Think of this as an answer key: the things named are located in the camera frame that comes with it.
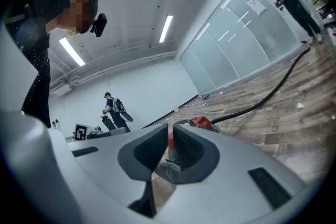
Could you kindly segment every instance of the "white ceiling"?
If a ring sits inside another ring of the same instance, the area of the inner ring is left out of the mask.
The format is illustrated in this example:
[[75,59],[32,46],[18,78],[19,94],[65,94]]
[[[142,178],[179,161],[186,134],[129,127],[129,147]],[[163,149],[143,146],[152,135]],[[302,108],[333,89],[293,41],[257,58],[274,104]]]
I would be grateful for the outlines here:
[[[98,0],[98,14],[105,13],[108,19],[103,35],[96,38],[87,32],[69,41],[88,65],[78,68],[60,45],[59,40],[66,31],[51,33],[51,83],[69,72],[70,76],[87,76],[110,66],[177,51],[204,1]],[[167,42],[158,44],[167,15],[174,16],[165,39]]]

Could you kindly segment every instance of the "baseball cap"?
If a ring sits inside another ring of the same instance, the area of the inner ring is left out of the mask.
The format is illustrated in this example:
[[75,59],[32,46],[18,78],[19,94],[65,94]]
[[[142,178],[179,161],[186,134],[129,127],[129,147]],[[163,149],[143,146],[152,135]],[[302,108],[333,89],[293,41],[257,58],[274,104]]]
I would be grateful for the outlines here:
[[98,12],[98,0],[89,0],[89,25],[86,26],[82,32],[80,32],[81,34],[86,33],[90,26],[93,24],[94,18],[97,15]]

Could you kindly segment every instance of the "person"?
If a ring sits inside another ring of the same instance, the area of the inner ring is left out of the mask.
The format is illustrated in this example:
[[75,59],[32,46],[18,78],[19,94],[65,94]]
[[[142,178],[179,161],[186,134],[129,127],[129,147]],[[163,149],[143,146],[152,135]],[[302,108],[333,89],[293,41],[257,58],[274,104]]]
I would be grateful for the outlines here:
[[298,22],[298,24],[308,33],[310,39],[309,44],[313,44],[316,41],[323,42],[321,35],[321,29],[306,9],[302,6],[299,0],[277,0],[276,6],[281,7],[284,5],[292,17]]
[[111,96],[111,94],[109,92],[105,93],[104,98],[106,99],[106,109],[103,111],[103,114],[105,115],[110,112],[117,128],[124,127],[127,133],[130,132],[130,129],[128,128],[125,120],[120,116],[120,112],[114,111],[114,98]]
[[68,37],[78,33],[85,33],[94,22],[98,11],[98,0],[70,0],[70,7],[45,25],[48,38],[39,47],[25,46],[26,39],[34,39],[34,31],[29,29],[29,20],[24,14],[24,5],[20,0],[11,3],[10,12],[4,18],[6,28],[24,56],[38,71],[38,75],[30,87],[22,106],[22,111],[40,119],[48,128],[51,128],[49,118],[49,84],[50,63],[48,59],[49,35],[55,29],[68,31]]

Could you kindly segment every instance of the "vacuum hose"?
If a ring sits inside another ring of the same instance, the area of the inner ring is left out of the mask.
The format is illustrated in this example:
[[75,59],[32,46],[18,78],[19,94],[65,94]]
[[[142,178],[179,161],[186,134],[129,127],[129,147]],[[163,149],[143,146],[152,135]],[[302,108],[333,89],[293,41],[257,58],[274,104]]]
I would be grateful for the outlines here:
[[225,121],[225,120],[228,120],[228,119],[232,119],[232,118],[235,118],[235,117],[238,117],[238,116],[241,116],[243,114],[246,114],[254,109],[257,109],[258,107],[262,106],[263,104],[265,104],[279,89],[280,87],[284,84],[284,82],[287,80],[287,78],[289,77],[290,73],[292,72],[294,66],[297,64],[297,62],[300,60],[300,58],[305,55],[307,52],[310,51],[310,48],[304,50],[297,58],[296,60],[294,61],[294,63],[291,65],[291,67],[289,68],[289,70],[287,71],[286,75],[283,77],[283,79],[279,82],[279,84],[264,98],[262,99],[260,102],[256,103],[254,106],[251,106],[250,108],[248,109],[245,109],[245,110],[242,110],[242,111],[239,111],[237,113],[233,113],[233,114],[230,114],[230,115],[227,115],[227,116],[223,116],[223,117],[219,117],[219,118],[216,118],[214,120],[211,121],[211,123],[215,124],[217,122],[221,122],[221,121]]

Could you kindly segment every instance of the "sneaker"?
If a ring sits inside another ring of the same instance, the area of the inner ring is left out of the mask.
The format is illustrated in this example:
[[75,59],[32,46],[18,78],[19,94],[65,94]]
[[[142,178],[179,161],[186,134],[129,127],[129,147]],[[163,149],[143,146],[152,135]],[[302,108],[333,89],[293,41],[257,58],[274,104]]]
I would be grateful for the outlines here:
[[308,40],[309,45],[312,45],[316,41],[315,37],[310,37]]
[[318,41],[319,43],[322,43],[322,42],[323,42],[323,37],[322,37],[321,34],[316,34],[316,38],[317,38],[317,41]]

